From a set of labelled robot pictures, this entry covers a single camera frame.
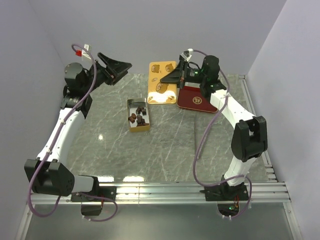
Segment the silver tin lid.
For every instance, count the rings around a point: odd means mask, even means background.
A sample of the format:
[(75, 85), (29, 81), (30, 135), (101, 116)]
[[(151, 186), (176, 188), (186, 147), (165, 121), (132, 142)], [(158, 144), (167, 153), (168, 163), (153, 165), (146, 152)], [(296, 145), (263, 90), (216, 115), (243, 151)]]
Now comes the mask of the silver tin lid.
[(149, 64), (147, 102), (149, 104), (175, 104), (177, 87), (174, 84), (161, 83), (160, 80), (177, 66), (176, 61), (157, 61)]

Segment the dark chocolate piece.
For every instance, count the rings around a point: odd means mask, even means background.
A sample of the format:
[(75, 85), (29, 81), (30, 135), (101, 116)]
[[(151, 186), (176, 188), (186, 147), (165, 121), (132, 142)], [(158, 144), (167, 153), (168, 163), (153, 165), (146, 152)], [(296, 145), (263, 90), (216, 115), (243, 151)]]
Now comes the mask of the dark chocolate piece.
[(146, 116), (146, 115), (147, 115), (147, 109), (146, 109), (146, 108), (143, 108), (143, 109), (141, 110), (141, 113), (142, 113), (143, 116)]
[(144, 109), (144, 107), (138, 106), (137, 109), (136, 109), (136, 113), (139, 115), (142, 112), (143, 109)]

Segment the silver metal tweezers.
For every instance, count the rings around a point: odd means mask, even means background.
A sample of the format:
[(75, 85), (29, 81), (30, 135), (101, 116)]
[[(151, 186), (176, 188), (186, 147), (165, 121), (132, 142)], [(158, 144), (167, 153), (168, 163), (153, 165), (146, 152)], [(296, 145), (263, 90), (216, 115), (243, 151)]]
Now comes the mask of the silver metal tweezers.
[(197, 150), (199, 146), (199, 122), (198, 122), (198, 116), (195, 115), (194, 117), (194, 156), (197, 155)]

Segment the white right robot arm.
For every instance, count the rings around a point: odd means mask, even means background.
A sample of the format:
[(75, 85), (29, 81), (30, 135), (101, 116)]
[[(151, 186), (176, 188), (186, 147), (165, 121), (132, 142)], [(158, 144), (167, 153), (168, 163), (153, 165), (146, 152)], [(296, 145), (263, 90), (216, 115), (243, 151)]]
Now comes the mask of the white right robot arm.
[(220, 81), (221, 74), (219, 59), (206, 54), (198, 74), (185, 74), (181, 83), (198, 83), (201, 95), (218, 110), (206, 127), (196, 150), (192, 166), (194, 175), (197, 173), (197, 161), (209, 130), (216, 119), (223, 115), (232, 126), (231, 151), (233, 157), (219, 183), (221, 196), (226, 200), (231, 200), (237, 195), (237, 187), (244, 183), (252, 164), (268, 149), (267, 121), (263, 116), (255, 116), (235, 100), (230, 93), (229, 82)]

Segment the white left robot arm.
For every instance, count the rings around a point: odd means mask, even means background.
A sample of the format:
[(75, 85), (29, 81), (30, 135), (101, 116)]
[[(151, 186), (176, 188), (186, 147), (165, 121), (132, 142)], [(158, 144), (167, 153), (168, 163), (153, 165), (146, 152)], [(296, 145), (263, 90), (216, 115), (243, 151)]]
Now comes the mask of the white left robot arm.
[(86, 120), (93, 99), (92, 91), (100, 85), (113, 86), (128, 74), (132, 64), (97, 54), (90, 69), (73, 62), (64, 68), (65, 86), (57, 123), (44, 148), (35, 159), (27, 159), (24, 171), (29, 180), (28, 194), (67, 197), (83, 194), (89, 201), (101, 195), (96, 176), (74, 175), (67, 167), (67, 157), (80, 126)]

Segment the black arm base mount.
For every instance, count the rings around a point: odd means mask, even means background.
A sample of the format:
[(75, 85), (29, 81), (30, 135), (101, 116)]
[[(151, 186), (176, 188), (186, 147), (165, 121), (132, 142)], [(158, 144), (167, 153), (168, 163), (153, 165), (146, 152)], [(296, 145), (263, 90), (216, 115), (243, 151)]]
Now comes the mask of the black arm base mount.
[(204, 194), (207, 202), (247, 201), (249, 199), (249, 192), (244, 183), (237, 186), (229, 186), (227, 183), (222, 183), (217, 186), (204, 187), (204, 189), (199, 192)]

